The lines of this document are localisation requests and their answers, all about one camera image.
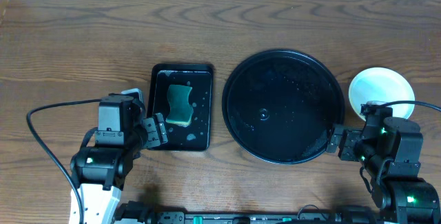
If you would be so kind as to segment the rectangular black tray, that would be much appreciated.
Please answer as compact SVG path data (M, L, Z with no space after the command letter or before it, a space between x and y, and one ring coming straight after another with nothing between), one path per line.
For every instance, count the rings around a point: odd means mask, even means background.
M156 150L201 152L209 147L213 68L208 64L157 64L152 69L147 116L172 111L167 92L171 85L191 90L182 100L192 108L189 125L165 123L168 142Z

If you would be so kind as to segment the white plate with blue stain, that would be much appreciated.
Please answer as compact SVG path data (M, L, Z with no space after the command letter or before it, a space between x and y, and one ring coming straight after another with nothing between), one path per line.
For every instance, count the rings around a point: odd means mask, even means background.
M393 101L415 101L409 82L388 68L369 68L359 72L349 85L349 102L354 112L364 121L361 105L373 102L378 105Z

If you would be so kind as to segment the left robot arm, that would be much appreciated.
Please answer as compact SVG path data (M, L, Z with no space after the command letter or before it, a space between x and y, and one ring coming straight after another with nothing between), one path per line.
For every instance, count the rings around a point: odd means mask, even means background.
M96 144L82 145L71 160L70 223L156 223L154 210L136 201L120 204L125 178L141 150L168 142L161 113L150 118L99 121Z

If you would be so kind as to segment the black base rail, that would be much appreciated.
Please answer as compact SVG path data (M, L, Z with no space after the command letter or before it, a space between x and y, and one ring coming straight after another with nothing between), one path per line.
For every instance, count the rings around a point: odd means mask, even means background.
M285 224L285 223L381 223L368 207L344 206L336 212L320 210L312 205L296 213L185 213L156 212L142 203L130 201L117 208L113 223L133 224Z

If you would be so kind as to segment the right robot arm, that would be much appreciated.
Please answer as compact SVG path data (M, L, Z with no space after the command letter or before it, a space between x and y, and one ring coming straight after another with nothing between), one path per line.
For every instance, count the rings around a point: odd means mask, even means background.
M327 152L355 161L371 177L365 185L380 220L439 223L440 200L432 184L418 176L423 144L420 126L408 119L369 116L363 129L335 125L325 132Z

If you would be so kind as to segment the round black tray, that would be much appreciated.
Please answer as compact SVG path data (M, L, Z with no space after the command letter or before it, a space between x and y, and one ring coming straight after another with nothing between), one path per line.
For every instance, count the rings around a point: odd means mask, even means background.
M266 50L230 74L222 111L244 150L266 162L291 165L325 152L327 134L345 121L345 100L319 60L295 50Z

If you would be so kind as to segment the green yellow sponge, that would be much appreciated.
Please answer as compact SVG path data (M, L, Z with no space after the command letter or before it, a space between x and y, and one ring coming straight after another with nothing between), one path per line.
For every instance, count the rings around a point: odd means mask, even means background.
M187 127L192 121L193 107L189 103L192 87L185 85L170 85L167 90L167 102L170 112L166 122L169 124Z

